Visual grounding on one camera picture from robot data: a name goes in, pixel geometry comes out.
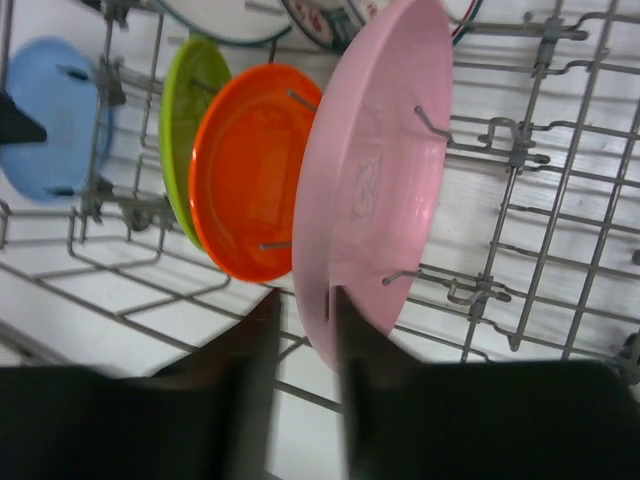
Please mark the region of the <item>blue plastic plate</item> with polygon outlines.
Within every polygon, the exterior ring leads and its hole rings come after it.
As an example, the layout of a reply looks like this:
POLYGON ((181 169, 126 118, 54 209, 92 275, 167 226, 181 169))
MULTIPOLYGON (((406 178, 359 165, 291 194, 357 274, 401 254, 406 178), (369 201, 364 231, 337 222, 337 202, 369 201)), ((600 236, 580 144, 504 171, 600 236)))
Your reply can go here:
POLYGON ((47 140, 1 148, 1 168, 11 186, 35 202, 56 202, 58 188, 86 187, 90 156, 101 172, 110 153, 115 111, 98 110, 89 79, 92 61, 67 41, 41 37, 10 59, 8 93, 41 124, 47 140))

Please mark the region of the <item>pink plastic plate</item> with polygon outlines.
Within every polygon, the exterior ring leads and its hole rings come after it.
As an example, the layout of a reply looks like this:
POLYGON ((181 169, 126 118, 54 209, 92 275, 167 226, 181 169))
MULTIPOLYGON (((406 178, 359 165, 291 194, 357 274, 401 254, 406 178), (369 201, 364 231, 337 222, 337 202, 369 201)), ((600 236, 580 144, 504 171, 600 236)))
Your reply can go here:
POLYGON ((337 365, 333 291, 381 332, 395 326, 438 203, 453 90, 447 13, 395 1, 337 62, 304 152, 292 278, 305 333, 337 365))

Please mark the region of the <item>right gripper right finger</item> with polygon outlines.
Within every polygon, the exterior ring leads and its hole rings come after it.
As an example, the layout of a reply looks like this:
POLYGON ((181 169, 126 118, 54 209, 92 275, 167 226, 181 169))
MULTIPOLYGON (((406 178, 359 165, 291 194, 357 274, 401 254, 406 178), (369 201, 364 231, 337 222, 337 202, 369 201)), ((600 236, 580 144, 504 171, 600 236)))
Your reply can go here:
POLYGON ((352 479, 635 479, 639 408, 591 361, 427 363, 330 295, 352 479))

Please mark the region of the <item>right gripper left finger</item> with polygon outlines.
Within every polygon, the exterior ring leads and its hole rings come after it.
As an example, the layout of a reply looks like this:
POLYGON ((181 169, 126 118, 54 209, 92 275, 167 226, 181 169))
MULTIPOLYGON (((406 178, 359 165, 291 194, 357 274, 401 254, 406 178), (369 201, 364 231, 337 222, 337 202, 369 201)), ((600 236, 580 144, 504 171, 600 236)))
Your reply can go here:
POLYGON ((146 377, 1 371, 5 479, 264 479, 283 302, 146 377))

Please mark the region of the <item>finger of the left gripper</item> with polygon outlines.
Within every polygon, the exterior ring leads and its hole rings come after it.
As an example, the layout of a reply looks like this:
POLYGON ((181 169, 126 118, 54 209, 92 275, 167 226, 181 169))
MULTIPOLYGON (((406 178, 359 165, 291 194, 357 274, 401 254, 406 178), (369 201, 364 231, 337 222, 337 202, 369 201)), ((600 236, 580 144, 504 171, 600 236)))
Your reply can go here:
POLYGON ((1 91, 0 135, 2 145, 43 143, 47 140, 46 129, 21 110, 5 90, 1 91))

